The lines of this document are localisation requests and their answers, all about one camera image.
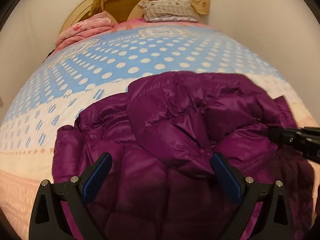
bed sheet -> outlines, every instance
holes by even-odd
[[[200,23],[119,24],[49,57],[0,127],[0,206],[22,239],[40,181],[52,181],[57,129],[73,125],[93,102],[125,92],[132,81],[165,71],[242,73],[272,98],[284,95],[299,126],[317,125],[278,71],[228,36]]]

wall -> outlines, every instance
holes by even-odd
[[[54,49],[64,21],[82,1],[21,0],[13,10],[0,31],[0,123],[23,84]]]
[[[303,0],[211,0],[209,23],[275,67],[320,123],[320,25]]]

purple fabric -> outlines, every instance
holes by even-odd
[[[243,75],[162,73],[92,104],[74,127],[61,127],[52,174],[65,182],[109,152],[111,172],[88,208],[110,240],[209,240],[235,210],[209,164],[218,151],[244,176],[283,181],[295,239],[302,239],[311,225],[313,170],[299,152],[268,140],[271,125],[296,126],[283,97],[272,100]],[[64,211],[81,239],[66,205]]]

silver screw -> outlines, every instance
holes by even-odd
[[[248,183],[254,182],[254,180],[253,180],[252,177],[246,177],[246,178],[245,178],[245,181],[248,182]]]
[[[42,186],[47,186],[48,185],[48,180],[47,179],[45,179],[45,180],[43,180],[43,181],[41,181],[41,185]]]
[[[283,183],[282,183],[282,181],[277,180],[277,181],[276,181],[276,185],[277,185],[278,187],[282,187]]]
[[[70,181],[71,181],[72,183],[76,183],[78,180],[79,180],[79,177],[78,177],[78,176],[73,176],[73,177],[71,177],[71,179],[70,179]]]

black mechanical device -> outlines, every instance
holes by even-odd
[[[269,128],[268,138],[277,144],[292,145],[303,157],[320,163],[320,128]],[[285,185],[255,182],[231,166],[221,153],[214,153],[211,167],[230,202],[238,206],[218,240],[239,240],[257,202],[263,202],[250,240],[294,240],[293,222]],[[66,201],[84,240],[107,240],[86,205],[94,201],[112,167],[112,157],[103,153],[81,176],[65,183],[43,180],[34,202],[29,240],[75,240],[64,216],[61,201]],[[320,220],[305,240],[320,239]]]

